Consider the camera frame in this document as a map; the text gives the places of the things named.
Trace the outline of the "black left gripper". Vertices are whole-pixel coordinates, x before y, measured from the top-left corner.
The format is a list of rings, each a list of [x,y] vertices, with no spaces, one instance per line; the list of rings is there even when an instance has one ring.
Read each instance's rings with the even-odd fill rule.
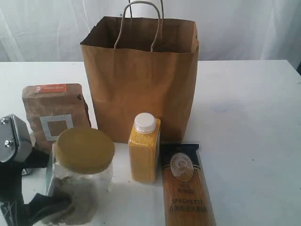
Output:
[[[9,160],[0,164],[0,211],[7,226],[32,226],[38,221],[67,209],[71,198],[45,196],[37,193],[24,204],[22,195],[22,171],[25,168],[46,168],[49,154],[33,148],[22,162]]]

